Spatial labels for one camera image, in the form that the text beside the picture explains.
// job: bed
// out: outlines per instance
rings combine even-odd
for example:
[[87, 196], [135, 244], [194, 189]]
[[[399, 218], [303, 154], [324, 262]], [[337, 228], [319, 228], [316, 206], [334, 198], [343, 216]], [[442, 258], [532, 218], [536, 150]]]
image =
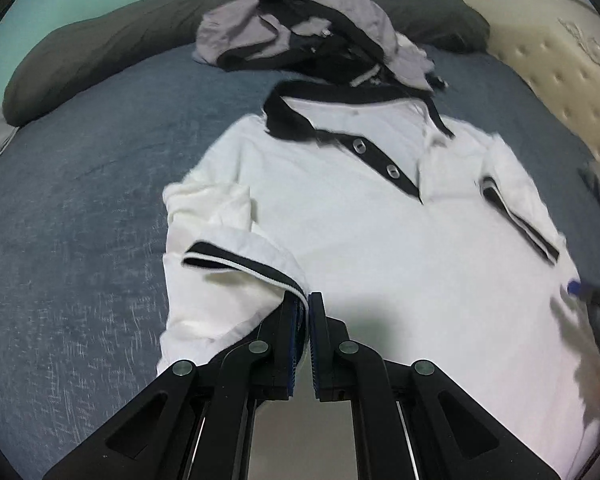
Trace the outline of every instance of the bed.
[[[539, 90], [554, 73], [532, 70], [550, 59], [570, 80], [566, 67], [578, 66], [600, 91], [600, 67], [564, 35], [521, 28], [484, 0], [465, 1], [487, 17], [489, 51], [510, 66], [484, 52], [426, 46], [448, 82], [435, 97], [438, 110], [500, 133], [566, 235], [580, 275], [600, 284], [600, 205], [579, 174], [592, 152], [600, 158], [600, 127], [576, 124], [578, 86], [564, 94], [573, 115], [561, 117], [557, 93]], [[538, 41], [559, 54], [542, 50], [536, 61]], [[231, 123], [258, 113], [276, 82], [293, 77], [223, 73], [192, 62], [192, 50], [166, 50], [76, 92], [26, 121], [0, 156], [0, 448], [24, 479], [41, 478], [155, 377], [168, 312], [162, 189]], [[580, 321], [565, 320], [565, 331], [590, 330]], [[573, 351], [599, 358], [586, 338]], [[310, 399], [306, 367], [298, 389], [288, 405], [260, 413], [250, 477], [332, 478], [327, 465], [338, 463], [338, 478], [355, 478], [347, 407]], [[594, 392], [587, 395], [593, 406]], [[597, 435], [586, 439], [560, 471], [565, 478], [576, 475]], [[309, 464], [290, 452], [299, 445], [315, 458]]]

